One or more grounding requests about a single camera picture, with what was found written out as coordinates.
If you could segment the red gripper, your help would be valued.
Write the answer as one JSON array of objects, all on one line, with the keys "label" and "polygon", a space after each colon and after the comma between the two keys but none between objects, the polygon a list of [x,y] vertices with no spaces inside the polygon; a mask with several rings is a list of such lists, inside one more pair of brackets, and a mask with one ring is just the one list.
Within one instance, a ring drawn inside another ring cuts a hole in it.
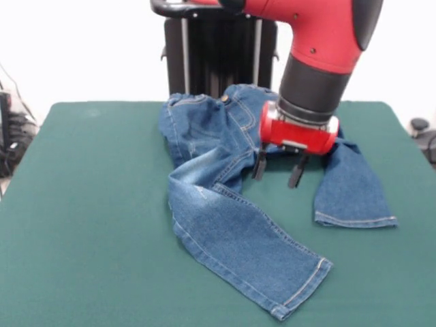
[{"label": "red gripper", "polygon": [[[279,111],[277,103],[267,101],[262,107],[259,134],[262,143],[277,146],[291,146],[312,155],[324,155],[332,147],[339,132],[339,120],[332,116],[326,125],[305,125],[287,118]],[[252,172],[252,179],[261,180],[266,169],[267,146],[262,145],[258,151]],[[309,156],[304,154],[294,166],[289,188],[297,188],[305,171]]]}]

